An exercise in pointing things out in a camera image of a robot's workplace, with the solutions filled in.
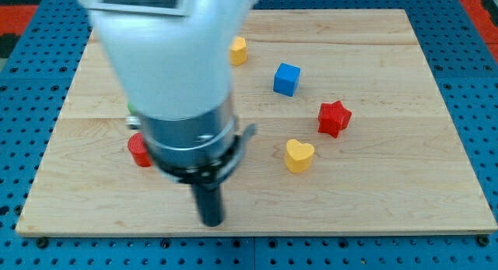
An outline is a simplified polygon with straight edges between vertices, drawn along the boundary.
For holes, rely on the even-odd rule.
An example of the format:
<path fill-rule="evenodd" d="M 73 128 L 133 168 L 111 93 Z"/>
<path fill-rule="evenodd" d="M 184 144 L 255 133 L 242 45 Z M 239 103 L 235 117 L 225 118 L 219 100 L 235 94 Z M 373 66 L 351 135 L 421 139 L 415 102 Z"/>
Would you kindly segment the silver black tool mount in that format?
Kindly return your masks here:
<path fill-rule="evenodd" d="M 249 124 L 237 134 L 231 96 L 193 117 L 164 120 L 134 111 L 125 124 L 142 133 L 147 152 L 162 174 L 177 183 L 205 188 L 217 187 L 230 177 L 257 132 L 257 126 Z"/>

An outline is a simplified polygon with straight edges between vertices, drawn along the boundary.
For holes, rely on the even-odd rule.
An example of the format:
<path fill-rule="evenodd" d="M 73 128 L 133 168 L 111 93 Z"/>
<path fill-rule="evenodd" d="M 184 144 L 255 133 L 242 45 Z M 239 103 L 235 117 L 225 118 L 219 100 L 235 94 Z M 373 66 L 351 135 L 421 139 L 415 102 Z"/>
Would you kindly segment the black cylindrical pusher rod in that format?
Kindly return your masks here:
<path fill-rule="evenodd" d="M 202 223 L 209 227 L 220 225 L 225 216 L 221 185 L 192 184 L 191 191 Z"/>

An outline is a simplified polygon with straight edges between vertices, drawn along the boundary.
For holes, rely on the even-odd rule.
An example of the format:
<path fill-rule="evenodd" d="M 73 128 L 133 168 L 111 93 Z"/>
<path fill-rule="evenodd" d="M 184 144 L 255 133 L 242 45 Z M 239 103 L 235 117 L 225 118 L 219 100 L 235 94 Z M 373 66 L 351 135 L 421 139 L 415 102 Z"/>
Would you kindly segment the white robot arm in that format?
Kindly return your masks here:
<path fill-rule="evenodd" d="M 155 166 L 189 184 L 206 226 L 254 125 L 237 129 L 230 45 L 258 0 L 76 0 L 117 75 Z"/>

